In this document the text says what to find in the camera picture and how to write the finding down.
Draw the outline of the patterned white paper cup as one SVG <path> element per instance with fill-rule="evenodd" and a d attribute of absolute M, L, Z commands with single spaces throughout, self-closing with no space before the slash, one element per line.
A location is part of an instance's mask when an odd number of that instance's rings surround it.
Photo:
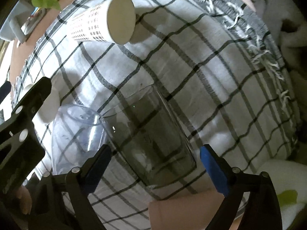
<path fill-rule="evenodd" d="M 105 0 L 67 22 L 67 35 L 78 42 L 128 43 L 136 23 L 132 0 Z"/>

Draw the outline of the white desktop device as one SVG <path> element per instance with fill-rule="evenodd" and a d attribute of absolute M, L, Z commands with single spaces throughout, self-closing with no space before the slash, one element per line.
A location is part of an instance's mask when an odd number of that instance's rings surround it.
<path fill-rule="evenodd" d="M 8 42 L 17 39 L 20 43 L 24 43 L 26 36 L 21 30 L 21 27 L 25 24 L 34 9 L 35 7 L 30 2 L 19 0 L 1 27 L 1 39 Z"/>

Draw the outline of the white plant pot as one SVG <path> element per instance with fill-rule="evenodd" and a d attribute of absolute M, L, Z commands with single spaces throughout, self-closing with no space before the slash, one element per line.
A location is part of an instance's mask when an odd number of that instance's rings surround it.
<path fill-rule="evenodd" d="M 283 229 L 288 229 L 306 206 L 306 165 L 294 161 L 270 159 L 258 170 L 269 174 L 276 194 L 296 190 L 297 203 L 280 207 Z"/>

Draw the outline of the pink plastic cup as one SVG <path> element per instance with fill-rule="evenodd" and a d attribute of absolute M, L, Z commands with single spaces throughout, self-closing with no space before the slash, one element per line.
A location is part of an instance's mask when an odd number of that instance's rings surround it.
<path fill-rule="evenodd" d="M 216 190 L 149 204 L 151 229 L 205 229 L 217 213 L 224 195 Z"/>

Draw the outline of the grey curtain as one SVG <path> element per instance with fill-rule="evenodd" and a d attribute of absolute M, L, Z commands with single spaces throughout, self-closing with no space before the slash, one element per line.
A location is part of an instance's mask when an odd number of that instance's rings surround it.
<path fill-rule="evenodd" d="M 283 58 L 306 74 L 306 0 L 251 0 Z"/>

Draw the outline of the clear blue plastic cup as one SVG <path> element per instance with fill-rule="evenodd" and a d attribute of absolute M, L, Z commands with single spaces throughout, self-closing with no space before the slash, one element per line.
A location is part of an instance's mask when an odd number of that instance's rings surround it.
<path fill-rule="evenodd" d="M 51 135 L 53 174 L 66 174 L 93 157 L 107 142 L 101 115 L 78 104 L 59 108 Z"/>

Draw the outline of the checkered white black tablecloth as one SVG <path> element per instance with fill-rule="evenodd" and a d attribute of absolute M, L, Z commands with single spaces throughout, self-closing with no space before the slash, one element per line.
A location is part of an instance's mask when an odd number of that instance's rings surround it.
<path fill-rule="evenodd" d="M 264 22 L 241 0 L 133 0 L 130 43 L 78 43 L 73 17 L 104 0 L 75 0 L 39 39 L 14 88 L 50 77 L 62 103 L 100 113 L 155 84 L 194 153 L 204 144 L 256 173 L 297 145 L 299 109 L 281 54 Z"/>

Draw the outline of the smoky grey glass cup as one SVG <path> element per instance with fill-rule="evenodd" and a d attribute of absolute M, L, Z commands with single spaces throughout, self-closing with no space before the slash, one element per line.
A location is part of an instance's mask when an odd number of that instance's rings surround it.
<path fill-rule="evenodd" d="M 142 182 L 160 188 L 179 181 L 196 167 L 191 145 L 157 88 L 147 86 L 102 115 L 116 150 Z"/>

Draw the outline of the plain white cup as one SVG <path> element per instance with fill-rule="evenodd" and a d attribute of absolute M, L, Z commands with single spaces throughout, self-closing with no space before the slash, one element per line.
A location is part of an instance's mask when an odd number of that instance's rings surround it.
<path fill-rule="evenodd" d="M 55 87 L 51 88 L 50 95 L 46 98 L 41 108 L 33 118 L 34 124 L 49 124 L 57 114 L 60 107 L 59 92 Z"/>

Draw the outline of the green leafy plant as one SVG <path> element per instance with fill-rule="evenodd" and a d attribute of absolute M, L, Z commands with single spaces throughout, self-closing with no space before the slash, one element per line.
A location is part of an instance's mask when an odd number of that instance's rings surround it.
<path fill-rule="evenodd" d="M 277 195 L 279 206 L 293 205 L 297 203 L 298 193 L 296 190 L 285 190 Z"/>

